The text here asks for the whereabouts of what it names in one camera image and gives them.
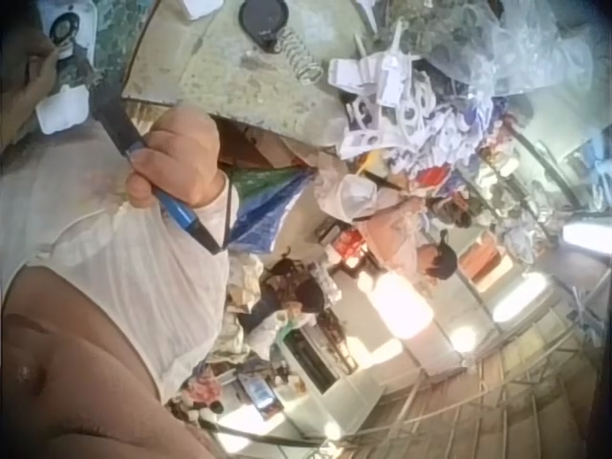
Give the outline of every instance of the black round object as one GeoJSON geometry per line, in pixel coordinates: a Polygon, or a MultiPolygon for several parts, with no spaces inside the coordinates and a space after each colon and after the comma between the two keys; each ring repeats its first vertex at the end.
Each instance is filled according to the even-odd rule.
{"type": "Polygon", "coordinates": [[[240,7],[238,20],[257,46],[274,54],[278,33],[289,20],[289,8],[284,0],[246,0],[240,7]]]}
{"type": "Polygon", "coordinates": [[[49,30],[49,37],[56,46],[77,36],[80,28],[80,17],[75,12],[65,12],[59,16],[49,30]]]}

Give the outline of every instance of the table surface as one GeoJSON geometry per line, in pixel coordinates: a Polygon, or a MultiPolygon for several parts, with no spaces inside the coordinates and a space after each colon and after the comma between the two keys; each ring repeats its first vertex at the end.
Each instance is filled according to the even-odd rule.
{"type": "MultiPolygon", "coordinates": [[[[98,0],[98,4],[119,2],[98,0]]],[[[152,0],[141,0],[137,10],[146,11],[149,3],[152,0]]],[[[333,57],[354,56],[354,35],[368,34],[351,0],[287,3],[289,26],[323,64],[333,57]]],[[[338,92],[327,85],[326,76],[317,85],[300,84],[285,55],[260,51],[238,24],[241,4],[241,0],[226,0],[216,13],[189,22],[177,0],[163,0],[144,34],[123,95],[164,105],[187,101],[211,114],[282,136],[310,144],[328,143],[324,133],[329,121],[344,116],[338,92]]],[[[126,7],[118,8],[112,16],[122,16],[126,7]]],[[[113,30],[115,35],[108,38],[113,44],[102,45],[97,61],[112,60],[118,41],[122,41],[122,53],[130,48],[124,38],[134,32],[115,24],[100,32],[113,30]]],[[[109,65],[106,72],[114,76],[116,68],[109,65]]]]}

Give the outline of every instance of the spring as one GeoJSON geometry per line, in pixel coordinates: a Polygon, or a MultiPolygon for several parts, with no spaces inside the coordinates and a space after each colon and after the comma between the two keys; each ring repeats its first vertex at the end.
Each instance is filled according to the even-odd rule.
{"type": "Polygon", "coordinates": [[[278,34],[275,50],[284,53],[302,84],[315,84],[323,76],[323,68],[308,51],[304,42],[293,30],[285,27],[278,34]]]}

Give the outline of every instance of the metal spring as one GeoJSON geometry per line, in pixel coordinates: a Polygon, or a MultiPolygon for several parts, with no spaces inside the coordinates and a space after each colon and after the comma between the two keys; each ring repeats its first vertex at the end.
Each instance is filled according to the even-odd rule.
{"type": "Polygon", "coordinates": [[[302,84],[315,84],[323,76],[323,68],[308,51],[304,42],[292,29],[285,27],[278,34],[275,50],[284,53],[297,80],[302,84]]]}

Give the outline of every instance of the white shirt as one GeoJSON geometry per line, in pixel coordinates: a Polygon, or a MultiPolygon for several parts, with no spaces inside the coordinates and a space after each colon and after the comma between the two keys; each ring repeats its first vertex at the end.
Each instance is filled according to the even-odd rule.
{"type": "MultiPolygon", "coordinates": [[[[130,166],[98,123],[27,150],[0,177],[0,294],[24,266],[51,269],[121,329],[165,403],[220,332],[227,253],[211,255],[159,207],[126,202],[130,166]]],[[[219,243],[227,198],[226,186],[196,209],[219,243]]]]}

